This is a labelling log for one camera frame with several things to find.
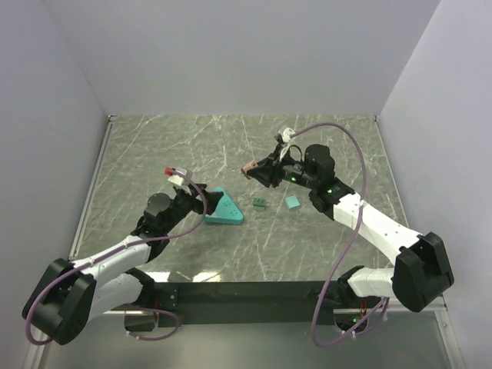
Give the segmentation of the pink plug adapter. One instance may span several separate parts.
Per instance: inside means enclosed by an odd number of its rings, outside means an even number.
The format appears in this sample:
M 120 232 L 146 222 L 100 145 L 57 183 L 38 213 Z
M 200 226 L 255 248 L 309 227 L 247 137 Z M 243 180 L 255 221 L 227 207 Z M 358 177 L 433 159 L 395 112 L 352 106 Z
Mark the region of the pink plug adapter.
M 241 173 L 244 175 L 244 176 L 248 176 L 248 172 L 253 169 L 253 168 L 256 168 L 257 167 L 257 163 L 255 161 L 249 161 L 248 163 L 246 163 L 245 165 L 243 165 L 241 167 Z

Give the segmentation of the teal triangular power strip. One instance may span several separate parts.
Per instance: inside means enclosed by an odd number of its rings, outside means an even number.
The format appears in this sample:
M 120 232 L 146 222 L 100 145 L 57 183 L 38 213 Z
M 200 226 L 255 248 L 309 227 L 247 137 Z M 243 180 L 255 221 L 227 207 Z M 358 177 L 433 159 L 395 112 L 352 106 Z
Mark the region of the teal triangular power strip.
M 216 187 L 215 191 L 221 192 L 223 196 L 215 211 L 205 216 L 205 221 L 210 224 L 240 225 L 244 220 L 241 210 L 222 187 Z

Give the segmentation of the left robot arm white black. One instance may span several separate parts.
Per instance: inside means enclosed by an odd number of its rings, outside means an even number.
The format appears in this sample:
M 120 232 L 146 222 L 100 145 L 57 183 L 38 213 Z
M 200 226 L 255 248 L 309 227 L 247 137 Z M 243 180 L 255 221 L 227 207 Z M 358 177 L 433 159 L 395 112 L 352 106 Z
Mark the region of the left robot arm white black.
M 121 305 L 147 309 L 154 298 L 154 280 L 138 266 L 154 260 L 173 239 L 172 229 L 194 212 L 212 214 L 223 194 L 204 184 L 177 188 L 175 196 L 153 194 L 136 228 L 123 241 L 90 257 L 54 260 L 27 300 L 22 317 L 31 344 L 73 341 L 85 325 Z

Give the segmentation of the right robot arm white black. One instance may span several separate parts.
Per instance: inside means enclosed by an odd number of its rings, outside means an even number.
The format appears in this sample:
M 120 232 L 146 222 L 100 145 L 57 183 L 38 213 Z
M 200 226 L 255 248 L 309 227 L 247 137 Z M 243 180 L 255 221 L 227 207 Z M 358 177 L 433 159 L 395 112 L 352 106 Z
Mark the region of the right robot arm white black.
M 317 211 L 357 231 L 389 260 L 390 268 L 358 266 L 339 277 L 337 297 L 343 305 L 353 307 L 367 297 L 395 298 L 410 311 L 422 311 L 454 284 L 442 238 L 398 224 L 343 183 L 334 169 L 329 147 L 314 144 L 301 160 L 277 145 L 266 158 L 247 163 L 241 171 L 267 188 L 289 181 L 309 189 Z

